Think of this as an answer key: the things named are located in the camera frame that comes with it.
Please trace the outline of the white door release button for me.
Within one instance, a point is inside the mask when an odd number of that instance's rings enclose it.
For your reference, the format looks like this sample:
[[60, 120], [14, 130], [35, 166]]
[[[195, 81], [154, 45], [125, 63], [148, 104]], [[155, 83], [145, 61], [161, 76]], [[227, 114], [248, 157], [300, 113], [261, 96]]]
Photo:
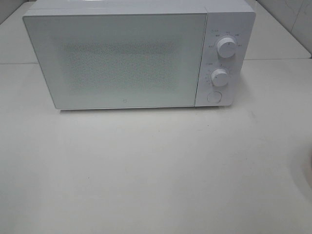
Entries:
[[222, 94], [219, 91], [214, 91], [208, 94], [207, 101], [210, 103], [220, 103]]

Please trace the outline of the white timer knob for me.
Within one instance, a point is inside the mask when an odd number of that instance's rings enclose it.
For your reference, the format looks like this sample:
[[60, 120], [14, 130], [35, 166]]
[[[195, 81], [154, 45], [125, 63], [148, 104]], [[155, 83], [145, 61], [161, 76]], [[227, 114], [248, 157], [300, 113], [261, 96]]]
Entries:
[[229, 73], [223, 68], [218, 68], [211, 73], [211, 80], [216, 87], [225, 86], [229, 81]]

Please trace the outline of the white microwave door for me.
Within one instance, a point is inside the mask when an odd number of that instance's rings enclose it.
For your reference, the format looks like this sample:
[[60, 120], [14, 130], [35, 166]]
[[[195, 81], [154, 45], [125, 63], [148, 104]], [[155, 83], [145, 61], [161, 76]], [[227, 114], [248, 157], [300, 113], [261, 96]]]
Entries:
[[195, 104], [206, 14], [23, 21], [57, 109]]

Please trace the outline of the upper white power knob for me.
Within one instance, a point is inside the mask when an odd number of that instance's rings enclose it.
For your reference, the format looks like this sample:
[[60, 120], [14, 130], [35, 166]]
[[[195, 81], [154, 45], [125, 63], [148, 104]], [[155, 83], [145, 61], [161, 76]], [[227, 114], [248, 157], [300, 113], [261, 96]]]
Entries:
[[224, 36], [217, 41], [216, 48], [218, 55], [227, 59], [236, 53], [237, 41], [232, 36]]

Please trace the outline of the white microwave oven body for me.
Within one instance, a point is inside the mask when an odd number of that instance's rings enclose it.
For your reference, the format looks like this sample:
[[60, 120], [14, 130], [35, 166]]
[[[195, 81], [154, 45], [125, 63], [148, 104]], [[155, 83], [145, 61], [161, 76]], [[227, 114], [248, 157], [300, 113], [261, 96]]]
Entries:
[[[231, 105], [256, 16], [243, 0], [38, 0], [23, 18], [169, 14], [207, 16], [195, 104], [191, 107]], [[216, 43], [224, 36], [232, 36], [237, 41], [236, 53], [230, 58], [222, 58], [217, 53]], [[228, 84], [222, 87], [214, 86], [211, 80], [211, 73], [218, 68], [229, 73]], [[222, 94], [220, 103], [207, 101], [208, 94], [214, 91]]]

